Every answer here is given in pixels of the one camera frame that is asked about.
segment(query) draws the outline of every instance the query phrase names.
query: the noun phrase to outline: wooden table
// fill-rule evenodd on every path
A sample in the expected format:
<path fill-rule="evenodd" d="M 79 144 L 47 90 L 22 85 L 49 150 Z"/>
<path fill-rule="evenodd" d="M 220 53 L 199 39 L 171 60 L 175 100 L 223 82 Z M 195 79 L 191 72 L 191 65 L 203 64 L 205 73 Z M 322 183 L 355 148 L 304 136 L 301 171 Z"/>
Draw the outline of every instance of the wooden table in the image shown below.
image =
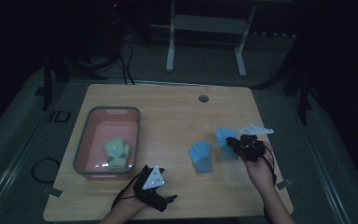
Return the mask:
<path fill-rule="evenodd" d="M 209 97 L 207 103 L 200 95 Z M 145 164 L 165 168 L 161 196 L 177 194 L 167 210 L 147 207 L 134 219 L 262 216 L 263 203 L 240 160 L 223 160 L 215 131 L 263 126 L 254 97 L 247 88 L 206 86 L 91 85 L 54 183 L 62 197 L 50 197 L 44 212 L 47 221 L 98 220 L 128 180 L 87 180 L 72 162 L 89 111 L 99 105 L 135 106 L 141 111 L 136 173 Z M 266 135 L 259 139 L 268 141 Z M 187 151 L 199 140 L 213 148 L 213 172 L 196 174 Z M 275 163 L 278 182 L 282 181 Z M 293 206 L 286 189 L 279 194 L 290 213 Z"/>

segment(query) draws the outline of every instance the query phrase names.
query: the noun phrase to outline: metal stand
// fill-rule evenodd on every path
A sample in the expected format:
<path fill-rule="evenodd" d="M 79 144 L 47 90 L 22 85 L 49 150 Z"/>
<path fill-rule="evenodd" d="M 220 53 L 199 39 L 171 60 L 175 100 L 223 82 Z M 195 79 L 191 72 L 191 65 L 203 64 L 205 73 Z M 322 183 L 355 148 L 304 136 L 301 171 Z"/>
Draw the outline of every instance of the metal stand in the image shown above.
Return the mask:
<path fill-rule="evenodd" d="M 245 65 L 242 58 L 243 47 L 249 34 L 252 19 L 255 15 L 256 7 L 252 7 L 247 20 L 214 18 L 202 16 L 190 16 L 175 14 L 175 0 L 171 1 L 171 26 L 170 26 L 170 45 L 168 46 L 167 64 L 165 70 L 173 71 L 173 60 L 175 54 L 175 30 L 191 30 L 202 32 L 217 32 L 225 34 L 241 35 L 240 44 L 234 48 L 237 60 L 238 73 L 240 77 L 246 77 Z"/>

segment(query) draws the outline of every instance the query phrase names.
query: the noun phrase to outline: light blue rubber glove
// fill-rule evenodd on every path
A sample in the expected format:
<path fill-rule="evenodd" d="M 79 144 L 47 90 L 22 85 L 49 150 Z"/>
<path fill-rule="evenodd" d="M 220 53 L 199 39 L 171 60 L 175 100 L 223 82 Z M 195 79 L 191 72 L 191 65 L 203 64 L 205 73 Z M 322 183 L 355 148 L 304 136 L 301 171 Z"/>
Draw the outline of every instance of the light blue rubber glove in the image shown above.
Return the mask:
<path fill-rule="evenodd" d="M 213 171 L 211 148 L 212 146 L 210 144 L 204 141 L 199 141 L 193 144 L 188 151 L 188 154 L 196 167 L 197 174 L 210 173 Z"/>
<path fill-rule="evenodd" d="M 222 156 L 225 160 L 237 160 L 238 155 L 234 152 L 234 149 L 227 144 L 227 138 L 237 138 L 239 132 L 233 131 L 230 128 L 218 128 L 216 131 L 217 142 L 222 149 Z"/>

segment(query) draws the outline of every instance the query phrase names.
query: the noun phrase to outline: robotic hand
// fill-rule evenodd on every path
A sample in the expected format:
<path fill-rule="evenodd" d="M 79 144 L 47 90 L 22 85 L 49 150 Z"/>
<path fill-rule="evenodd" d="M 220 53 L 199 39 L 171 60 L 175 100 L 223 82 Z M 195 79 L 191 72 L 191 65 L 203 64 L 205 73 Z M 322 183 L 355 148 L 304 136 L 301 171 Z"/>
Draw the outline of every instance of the robotic hand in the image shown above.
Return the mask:
<path fill-rule="evenodd" d="M 132 184 L 133 181 L 136 180 L 135 184 L 133 185 L 133 191 L 135 192 L 135 197 L 143 202 L 146 203 L 160 212 L 163 212 L 166 208 L 168 203 L 173 203 L 173 200 L 177 198 L 177 195 L 170 196 L 168 198 L 164 198 L 157 194 L 156 190 L 158 187 L 160 187 L 162 184 L 164 184 L 164 181 L 162 180 L 162 176 L 160 175 L 162 172 L 164 172 L 164 169 L 158 168 L 159 172 L 156 172 L 155 169 L 149 168 L 147 165 L 143 168 L 141 173 L 136 175 L 130 183 L 127 185 L 126 188 L 124 188 L 118 196 L 115 198 L 112 204 L 112 208 L 118 203 L 119 200 L 121 200 L 121 196 L 124 193 L 124 191 Z M 152 175 L 152 177 L 155 175 L 157 177 L 156 180 L 149 180 L 149 177 Z M 154 181 L 156 181 L 156 186 L 152 188 L 147 188 L 146 183 L 150 182 L 154 184 Z"/>

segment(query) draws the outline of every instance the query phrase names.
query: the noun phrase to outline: plastic container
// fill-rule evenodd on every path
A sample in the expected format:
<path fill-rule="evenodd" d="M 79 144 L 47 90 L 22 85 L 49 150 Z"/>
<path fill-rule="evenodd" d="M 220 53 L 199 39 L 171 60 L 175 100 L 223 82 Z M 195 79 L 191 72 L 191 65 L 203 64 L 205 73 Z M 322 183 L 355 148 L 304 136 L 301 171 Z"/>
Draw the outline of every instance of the plastic container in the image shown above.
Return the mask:
<path fill-rule="evenodd" d="M 87 179 L 130 179 L 134 176 L 141 113 L 128 106 L 99 106 L 89 112 L 73 166 Z M 120 169 L 108 167 L 105 151 L 107 141 L 122 138 L 130 147 L 127 165 Z"/>

